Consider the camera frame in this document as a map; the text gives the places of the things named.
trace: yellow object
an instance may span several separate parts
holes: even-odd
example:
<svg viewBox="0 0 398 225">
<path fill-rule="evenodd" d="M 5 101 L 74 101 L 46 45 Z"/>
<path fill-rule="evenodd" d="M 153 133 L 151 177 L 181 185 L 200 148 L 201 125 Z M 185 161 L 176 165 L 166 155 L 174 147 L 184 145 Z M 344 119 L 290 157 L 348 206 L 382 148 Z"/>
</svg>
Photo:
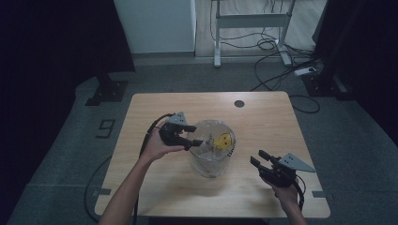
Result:
<svg viewBox="0 0 398 225">
<path fill-rule="evenodd" d="M 219 137 L 215 138 L 213 140 L 213 144 L 218 148 L 218 149 L 225 149 L 228 148 L 229 146 L 232 145 L 232 138 L 231 134 L 229 133 L 223 133 Z"/>
</svg>

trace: wall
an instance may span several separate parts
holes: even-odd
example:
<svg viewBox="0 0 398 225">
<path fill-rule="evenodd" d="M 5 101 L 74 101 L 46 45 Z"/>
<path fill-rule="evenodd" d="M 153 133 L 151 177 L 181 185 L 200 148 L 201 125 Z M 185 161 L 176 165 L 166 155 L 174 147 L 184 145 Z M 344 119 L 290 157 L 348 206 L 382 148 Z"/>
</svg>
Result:
<svg viewBox="0 0 398 225">
<path fill-rule="evenodd" d="M 131 53 L 194 52 L 194 0 L 115 0 Z"/>
</svg>

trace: gray floor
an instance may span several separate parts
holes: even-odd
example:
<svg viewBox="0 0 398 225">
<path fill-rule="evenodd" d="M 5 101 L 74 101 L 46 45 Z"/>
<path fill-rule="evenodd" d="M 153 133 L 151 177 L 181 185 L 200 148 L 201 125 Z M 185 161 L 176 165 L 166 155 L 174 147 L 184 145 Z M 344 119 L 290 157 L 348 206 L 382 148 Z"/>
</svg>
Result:
<svg viewBox="0 0 398 225">
<path fill-rule="evenodd" d="M 284 70 L 279 60 L 269 60 L 259 65 L 258 74 L 265 80 Z M 85 106 L 98 85 L 95 79 L 76 89 L 68 120 L 26 186 L 8 224 L 95 224 L 85 212 L 84 202 L 92 214 L 108 163 L 95 174 L 86 199 L 85 188 L 94 171 L 113 153 L 135 93 L 249 91 L 258 84 L 253 63 L 225 63 L 222 68 L 214 68 L 211 63 L 137 66 L 134 74 L 114 73 L 112 77 L 129 81 L 122 102 Z M 279 90 L 289 95 L 307 94 L 294 75 L 283 80 Z M 303 110 L 316 109 L 304 98 L 291 100 Z M 398 224 L 397 146 L 356 101 L 333 97 L 316 100 L 321 106 L 318 113 L 296 111 L 296 117 L 328 196 L 331 215 L 326 219 L 308 218 L 309 224 Z M 99 139 L 97 136 L 108 133 L 99 129 L 101 121 L 107 119 L 115 120 L 114 129 L 109 139 Z M 167 224 L 182 224 L 179 221 L 167 220 Z M 139 222 L 153 224 L 147 217 L 140 217 Z M 202 223 L 211 224 L 208 220 Z M 288 221 L 271 219 L 270 224 Z"/>
</svg>

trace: black curtain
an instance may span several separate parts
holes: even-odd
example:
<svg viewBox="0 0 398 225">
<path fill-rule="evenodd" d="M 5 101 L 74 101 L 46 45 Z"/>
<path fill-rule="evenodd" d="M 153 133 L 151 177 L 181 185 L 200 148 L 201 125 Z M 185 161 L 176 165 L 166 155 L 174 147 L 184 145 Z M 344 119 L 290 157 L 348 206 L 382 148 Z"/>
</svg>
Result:
<svg viewBox="0 0 398 225">
<path fill-rule="evenodd" d="M 3 224 L 69 115 L 76 86 L 134 64 L 113 0 L 0 4 Z"/>
<path fill-rule="evenodd" d="M 321 75 L 338 76 L 398 145 L 397 8 L 389 0 L 329 0 L 314 55 L 329 69 Z"/>
</svg>

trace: wrist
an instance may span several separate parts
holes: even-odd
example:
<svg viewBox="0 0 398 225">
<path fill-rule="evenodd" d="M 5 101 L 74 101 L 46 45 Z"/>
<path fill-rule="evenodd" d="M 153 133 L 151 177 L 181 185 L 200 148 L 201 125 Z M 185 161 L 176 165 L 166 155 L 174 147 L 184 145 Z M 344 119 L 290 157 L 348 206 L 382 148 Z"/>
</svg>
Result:
<svg viewBox="0 0 398 225">
<path fill-rule="evenodd" d="M 291 215 L 295 215 L 297 213 L 301 214 L 299 205 L 295 202 L 290 202 L 290 203 L 284 204 L 282 209 L 284 210 L 284 212 L 287 214 L 288 217 Z"/>
<path fill-rule="evenodd" d="M 138 158 L 137 163 L 139 163 L 139 164 L 141 164 L 141 165 L 143 165 L 143 166 L 149 167 L 149 166 L 152 164 L 153 161 L 155 161 L 155 160 L 152 159 L 152 158 L 150 158 L 150 157 L 147 157 L 146 155 L 141 155 L 141 156 Z"/>
</svg>

